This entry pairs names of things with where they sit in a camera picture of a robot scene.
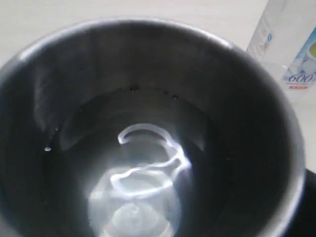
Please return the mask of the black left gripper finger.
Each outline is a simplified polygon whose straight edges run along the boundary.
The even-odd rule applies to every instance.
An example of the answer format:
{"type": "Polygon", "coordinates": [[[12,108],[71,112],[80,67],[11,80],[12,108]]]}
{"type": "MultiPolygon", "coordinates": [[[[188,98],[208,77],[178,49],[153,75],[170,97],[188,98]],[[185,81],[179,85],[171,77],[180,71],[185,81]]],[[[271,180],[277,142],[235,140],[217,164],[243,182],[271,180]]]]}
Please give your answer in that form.
{"type": "Polygon", "coordinates": [[[301,204],[301,223],[299,224],[302,237],[316,236],[316,174],[307,169],[304,198],[301,204]]]}

